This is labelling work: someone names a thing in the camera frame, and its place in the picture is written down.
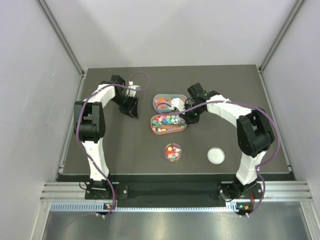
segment aluminum frame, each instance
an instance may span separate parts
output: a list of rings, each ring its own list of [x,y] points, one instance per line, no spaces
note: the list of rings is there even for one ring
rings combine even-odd
[[[320,239],[319,215],[316,211],[312,195],[306,181],[266,181],[265,196],[263,202],[300,202],[302,211],[313,240]],[[115,212],[231,212],[234,202],[247,202],[248,200],[235,199],[230,206],[226,207],[199,207],[199,208],[143,208],[143,207],[120,207]],[[79,188],[78,182],[47,182],[44,185],[38,215],[32,231],[32,240],[41,240],[48,220],[52,205],[73,204],[81,205],[88,203],[112,203],[106,200],[85,200],[85,191]]]
[[[262,64],[261,64],[261,66],[259,68],[261,71],[264,71],[266,69],[269,61],[271,60],[271,58],[275,54],[276,50],[278,49],[278,46],[280,45],[282,39],[286,35],[288,29],[292,25],[294,19],[296,18],[299,10],[302,8],[302,6],[305,3],[305,1],[306,0],[297,0],[296,1],[296,3],[293,6],[288,18],[286,19],[284,25],[282,26],[278,36],[275,38],[273,44],[271,45],[271,48],[269,49],[268,53],[266,54],[265,58],[263,59]]]
[[[45,14],[46,18],[48,19],[52,29],[54,30],[57,38],[60,40],[60,43],[63,46],[64,50],[66,51],[66,53],[70,57],[74,67],[77,69],[77,71],[79,72],[80,75],[83,75],[84,70],[82,69],[77,57],[75,56],[72,48],[70,47],[65,35],[61,31],[61,29],[60,29],[54,15],[52,14],[48,4],[46,3],[45,0],[36,0],[36,1],[38,2],[39,7],[41,8],[43,13]]]
[[[85,71],[83,73],[83,75],[80,78],[79,81],[79,85],[76,91],[76,94],[74,96],[73,102],[76,102],[80,99],[82,91],[84,89],[84,85],[85,85],[85,80],[86,80],[86,76],[87,76],[87,71]],[[74,105],[72,105],[71,109],[70,109],[70,115],[68,118],[68,123],[67,123],[67,128],[65,130],[64,133],[64,141],[61,147],[61,151],[60,151],[60,155],[59,155],[59,160],[58,160],[58,165],[56,166],[56,171],[53,175],[53,179],[52,181],[55,182],[56,179],[58,178],[58,174],[61,174],[64,170],[64,164],[66,162],[66,158],[67,158],[67,154],[68,154],[68,148],[70,145],[70,141],[71,141],[71,136],[73,133],[73,126],[74,126]]]
[[[279,121],[279,117],[278,117],[278,114],[277,114],[277,111],[276,111],[276,108],[275,108],[275,103],[274,103],[274,101],[273,101],[273,99],[271,97],[270,90],[269,90],[269,87],[267,85],[265,75],[263,74],[263,72],[261,70],[259,70],[259,68],[257,68],[257,70],[258,70],[258,73],[259,73],[259,76],[260,76],[260,80],[261,80],[261,83],[262,83],[262,86],[263,86],[263,89],[264,89],[266,100],[268,101],[268,104],[270,106],[272,118],[273,118],[275,124],[277,125],[277,127],[279,129],[279,132],[280,132],[281,147],[282,147],[282,150],[283,150],[283,153],[284,153],[284,157],[285,157],[286,163],[287,163],[287,165],[289,167],[290,172],[292,172],[292,170],[293,170],[293,175],[294,175],[295,174],[295,168],[294,168],[294,166],[292,164],[292,156],[291,156],[291,154],[290,154],[290,152],[288,150],[288,147],[287,147],[287,140],[286,140],[286,137],[285,137],[285,135],[283,133],[282,125],[281,125],[281,123]]]
[[[312,202],[306,181],[266,181],[263,202]],[[78,182],[47,182],[44,185],[41,202],[103,202],[106,200],[85,200],[85,191]],[[248,202],[249,199],[235,199],[234,202]]]

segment clear cup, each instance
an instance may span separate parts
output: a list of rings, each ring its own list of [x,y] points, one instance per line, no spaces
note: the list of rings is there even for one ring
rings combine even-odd
[[[182,149],[176,143],[170,143],[164,148],[164,156],[170,163],[179,162],[181,155]]]

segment black table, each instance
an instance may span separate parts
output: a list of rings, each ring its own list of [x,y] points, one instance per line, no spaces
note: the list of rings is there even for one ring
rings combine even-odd
[[[155,135],[150,128],[150,119],[156,115],[153,98],[156,94],[183,94],[189,96],[187,88],[201,83],[208,92],[215,90],[235,102],[257,105],[271,114],[266,95],[255,65],[221,66],[166,66],[129,68],[90,68],[87,72],[81,99],[97,89],[101,81],[111,75],[120,75],[127,81],[138,72],[150,75],[151,86],[139,97],[139,119],[119,112],[119,107],[109,102],[104,108],[106,132],[103,148],[106,164],[113,175],[149,174],[234,174],[239,168],[241,151],[238,147],[237,131],[226,120],[203,113],[197,124],[188,125],[185,131]],[[147,78],[138,75],[135,84],[146,86]],[[169,163],[164,148],[169,143],[181,146],[182,156],[178,163]],[[209,162],[207,152],[212,147],[221,148],[225,161],[215,165]],[[264,161],[276,149],[274,143]],[[261,168],[263,173],[288,173],[286,159],[281,150],[274,161]],[[70,141],[64,175],[89,174],[87,158],[79,149],[74,134]]]

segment white wall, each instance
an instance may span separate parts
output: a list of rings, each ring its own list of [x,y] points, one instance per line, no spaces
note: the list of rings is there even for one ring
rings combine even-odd
[[[307,180],[320,212],[320,1],[308,0],[288,30],[265,78],[295,174]]]
[[[0,239],[31,233],[80,75],[35,0],[0,3]]]
[[[83,68],[260,65],[296,0],[46,0]]]

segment enclosure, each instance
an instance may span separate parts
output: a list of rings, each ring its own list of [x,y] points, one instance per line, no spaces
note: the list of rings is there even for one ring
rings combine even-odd
[[[2,2],[1,239],[320,239],[319,10],[316,0]],[[137,72],[151,78],[138,93],[138,120],[116,104],[103,110],[109,178],[136,195],[103,220],[94,216],[103,201],[79,188],[90,168],[73,132],[74,103],[112,75],[128,82]],[[134,82],[143,88],[146,79]],[[161,192],[206,193],[239,168],[237,132],[213,114],[179,133],[150,129],[154,96],[188,97],[196,83],[263,108],[280,131],[249,219],[236,218],[235,202]],[[183,152],[177,164],[163,156],[171,142]],[[224,151],[222,164],[208,161],[211,147]],[[138,194],[155,186],[152,197]]]

